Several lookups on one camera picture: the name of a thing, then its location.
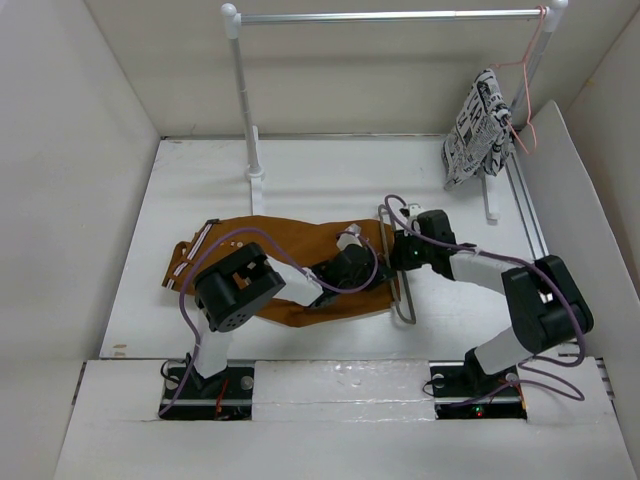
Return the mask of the brown trousers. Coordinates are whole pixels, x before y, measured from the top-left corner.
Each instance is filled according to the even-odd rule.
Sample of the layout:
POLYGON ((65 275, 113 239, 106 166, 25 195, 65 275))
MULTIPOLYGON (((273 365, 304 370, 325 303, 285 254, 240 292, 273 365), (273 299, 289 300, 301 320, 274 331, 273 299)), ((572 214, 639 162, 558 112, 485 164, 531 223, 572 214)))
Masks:
MULTIPOLYGON (((190 241, 176 244, 162 286, 180 291, 187 274, 203 252, 218 238, 233 230, 254 227, 265 231, 302 267, 312 267, 328 261, 339 253, 336 234, 352 224, 361 228, 361 234, 376 252, 383 251, 380 223, 374 219, 339 221, 313 224, 294 219, 269 216, 244 216, 211 219, 205 222, 190 241)), ((307 309, 293 302, 274 299, 258 316, 288 327, 302 328, 329 321, 382 312, 393 302, 391 288, 378 286, 369 291, 341 295, 331 305, 320 309, 307 309)))

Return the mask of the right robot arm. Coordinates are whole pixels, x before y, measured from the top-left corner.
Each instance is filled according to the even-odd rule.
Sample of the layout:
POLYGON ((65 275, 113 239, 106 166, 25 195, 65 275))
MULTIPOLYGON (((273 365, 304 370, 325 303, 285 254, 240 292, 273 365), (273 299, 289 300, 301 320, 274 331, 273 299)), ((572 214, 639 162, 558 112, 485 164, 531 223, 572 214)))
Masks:
POLYGON ((531 359, 547 361, 546 351, 570 340, 580 347, 594 318, 563 260, 547 255, 532 262, 460 244, 442 210, 412 203, 401 208, 390 255, 392 269, 429 266, 448 280, 475 284, 504 296, 510 325, 491 340, 470 349, 463 365, 433 374, 429 384, 441 394, 447 387, 464 396, 489 396, 515 385, 509 374, 531 359))

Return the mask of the grey clothes hanger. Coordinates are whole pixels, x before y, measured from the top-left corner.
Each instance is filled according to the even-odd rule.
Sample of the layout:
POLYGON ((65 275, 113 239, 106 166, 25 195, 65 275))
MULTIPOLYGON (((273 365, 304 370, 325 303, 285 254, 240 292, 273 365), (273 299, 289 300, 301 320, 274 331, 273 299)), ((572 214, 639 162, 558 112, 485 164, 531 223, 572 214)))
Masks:
MULTIPOLYGON (((390 226, 395 227, 396 223, 391 218, 389 209, 380 204, 377 209, 377 215, 380 227, 380 236, 383 246, 383 257, 388 267, 391 267, 391 242, 388 239, 386 227, 387 220, 390 220, 390 226)), ((407 274, 403 271, 395 273, 395 280, 390 284, 390 291, 393 298, 392 307, 397 317, 406 325, 415 325, 417 322, 416 311, 413 304, 412 294, 407 274)))

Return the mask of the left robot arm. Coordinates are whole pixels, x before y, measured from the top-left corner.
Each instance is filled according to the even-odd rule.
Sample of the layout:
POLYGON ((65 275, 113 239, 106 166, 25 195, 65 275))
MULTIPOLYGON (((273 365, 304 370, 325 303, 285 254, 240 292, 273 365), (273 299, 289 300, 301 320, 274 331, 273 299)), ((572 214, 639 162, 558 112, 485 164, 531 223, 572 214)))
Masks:
POLYGON ((375 291, 389 279, 375 251, 357 240, 300 269, 255 242, 243 246, 193 279, 199 318, 188 384, 203 397, 223 388, 232 332, 252 317, 302 327, 376 312, 385 301, 375 291))

